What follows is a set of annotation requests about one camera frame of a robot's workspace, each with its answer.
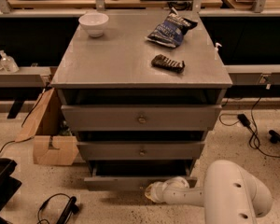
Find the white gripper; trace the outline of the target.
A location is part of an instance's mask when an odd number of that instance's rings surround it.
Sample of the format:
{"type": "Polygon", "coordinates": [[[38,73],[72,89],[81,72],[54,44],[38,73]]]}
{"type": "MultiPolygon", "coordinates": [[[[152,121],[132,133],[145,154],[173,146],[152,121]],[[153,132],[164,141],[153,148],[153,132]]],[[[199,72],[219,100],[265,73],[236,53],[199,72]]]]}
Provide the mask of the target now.
{"type": "Polygon", "coordinates": [[[173,177],[164,182],[157,181],[150,184],[146,188],[145,196],[154,203],[164,203],[164,192],[167,188],[172,187],[188,189],[189,183],[184,177],[181,176],[173,177]]]}

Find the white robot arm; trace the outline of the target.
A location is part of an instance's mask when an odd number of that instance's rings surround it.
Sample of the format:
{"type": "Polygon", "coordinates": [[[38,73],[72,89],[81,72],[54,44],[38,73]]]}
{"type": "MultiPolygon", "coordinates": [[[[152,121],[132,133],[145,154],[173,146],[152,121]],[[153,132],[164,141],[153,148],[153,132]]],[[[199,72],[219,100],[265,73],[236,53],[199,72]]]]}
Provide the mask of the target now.
{"type": "Polygon", "coordinates": [[[154,203],[203,207],[205,224],[258,224],[257,218],[265,217],[273,206],[263,182],[226,160],[209,165],[202,188],[191,188],[178,176],[150,184],[145,195],[154,203]]]}

